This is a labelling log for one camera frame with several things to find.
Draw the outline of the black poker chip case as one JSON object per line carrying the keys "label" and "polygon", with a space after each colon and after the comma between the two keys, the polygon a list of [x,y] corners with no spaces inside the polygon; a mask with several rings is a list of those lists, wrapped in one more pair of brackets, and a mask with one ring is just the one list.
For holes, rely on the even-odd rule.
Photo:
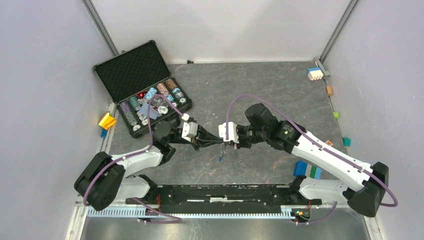
{"label": "black poker chip case", "polygon": [[[131,137],[148,134],[147,116],[154,125],[160,120],[178,118],[178,113],[162,98],[163,95],[185,112],[193,101],[172,76],[157,43],[149,40],[93,67],[124,119]],[[147,105],[152,100],[151,112]]]}

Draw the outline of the metal key organizer plate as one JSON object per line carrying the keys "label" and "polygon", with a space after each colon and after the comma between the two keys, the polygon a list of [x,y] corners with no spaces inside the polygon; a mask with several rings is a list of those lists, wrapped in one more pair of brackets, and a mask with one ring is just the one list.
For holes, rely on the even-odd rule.
{"label": "metal key organizer plate", "polygon": [[220,157],[221,157],[221,158],[223,158],[223,157],[224,157],[224,155],[225,155],[225,153],[226,153],[226,146],[227,146],[227,144],[226,144],[226,143],[224,143],[224,144],[222,145],[222,149],[221,149],[221,151],[220,151]]}

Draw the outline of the small blue block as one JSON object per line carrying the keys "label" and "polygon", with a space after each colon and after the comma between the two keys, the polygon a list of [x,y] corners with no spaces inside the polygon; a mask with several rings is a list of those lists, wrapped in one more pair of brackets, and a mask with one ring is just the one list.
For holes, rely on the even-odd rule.
{"label": "small blue block", "polygon": [[105,139],[107,137],[107,134],[108,134],[108,130],[107,129],[102,129],[101,130],[100,137],[103,138],[103,139]]}

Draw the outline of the teal small block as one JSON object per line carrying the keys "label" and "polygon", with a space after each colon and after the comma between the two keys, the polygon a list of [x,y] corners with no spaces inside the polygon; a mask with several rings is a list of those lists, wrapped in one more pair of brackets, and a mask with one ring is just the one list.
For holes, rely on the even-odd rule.
{"label": "teal small block", "polygon": [[342,142],[346,148],[351,146],[351,139],[349,137],[343,137]]}

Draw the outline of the yellow orange toy block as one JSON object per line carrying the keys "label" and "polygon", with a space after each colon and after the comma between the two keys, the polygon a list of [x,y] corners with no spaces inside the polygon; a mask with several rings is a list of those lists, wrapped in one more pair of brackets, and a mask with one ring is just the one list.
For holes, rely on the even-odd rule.
{"label": "yellow orange toy block", "polygon": [[109,113],[106,112],[100,119],[98,125],[104,130],[108,130],[117,123],[117,120]]}

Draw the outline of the blue green brick stack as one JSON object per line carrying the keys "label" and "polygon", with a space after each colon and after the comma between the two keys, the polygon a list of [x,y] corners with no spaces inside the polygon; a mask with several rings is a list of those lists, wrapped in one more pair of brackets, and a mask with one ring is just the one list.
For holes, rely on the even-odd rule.
{"label": "blue green brick stack", "polygon": [[313,179],[320,179],[322,169],[314,165],[308,164],[304,161],[299,160],[294,167],[293,176],[306,176]]}

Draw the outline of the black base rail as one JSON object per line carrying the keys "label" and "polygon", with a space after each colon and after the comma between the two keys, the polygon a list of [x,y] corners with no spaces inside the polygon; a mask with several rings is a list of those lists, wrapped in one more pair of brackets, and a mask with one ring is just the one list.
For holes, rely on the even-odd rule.
{"label": "black base rail", "polygon": [[151,188],[141,201],[166,214],[274,214],[281,206],[318,205],[288,184],[171,185]]}

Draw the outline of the blue white toy brick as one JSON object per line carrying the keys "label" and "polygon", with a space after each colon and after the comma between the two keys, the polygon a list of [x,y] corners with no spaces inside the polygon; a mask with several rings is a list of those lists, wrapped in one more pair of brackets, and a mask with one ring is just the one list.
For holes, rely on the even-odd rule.
{"label": "blue white toy brick", "polygon": [[322,80],[324,73],[319,67],[314,67],[307,70],[307,76],[310,81]]}

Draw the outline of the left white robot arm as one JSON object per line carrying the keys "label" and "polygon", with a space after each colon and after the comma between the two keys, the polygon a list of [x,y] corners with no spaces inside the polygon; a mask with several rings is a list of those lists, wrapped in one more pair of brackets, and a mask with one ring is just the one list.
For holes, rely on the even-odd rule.
{"label": "left white robot arm", "polygon": [[145,204],[153,203],[157,190],[146,177],[135,173],[167,163],[176,152],[172,144],[191,145],[200,148],[224,143],[227,134],[216,136],[194,121],[174,127],[168,121],[160,121],[151,131],[148,146],[123,154],[109,155],[98,152],[74,183],[74,189],[83,197],[83,204],[97,211],[104,210],[116,201],[139,198]]}

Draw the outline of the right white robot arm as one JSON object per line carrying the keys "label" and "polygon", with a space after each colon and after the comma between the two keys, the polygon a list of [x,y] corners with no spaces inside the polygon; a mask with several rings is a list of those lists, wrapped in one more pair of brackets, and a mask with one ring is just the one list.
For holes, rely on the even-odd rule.
{"label": "right white robot arm", "polygon": [[329,200],[347,203],[357,213],[373,218],[388,193],[389,167],[382,162],[370,164],[353,158],[323,142],[292,120],[278,120],[262,103],[245,111],[249,125],[227,121],[220,134],[225,142],[237,148],[251,148],[265,142],[275,150],[305,159],[334,175],[336,180],[303,176],[289,189],[295,204],[308,200]]}

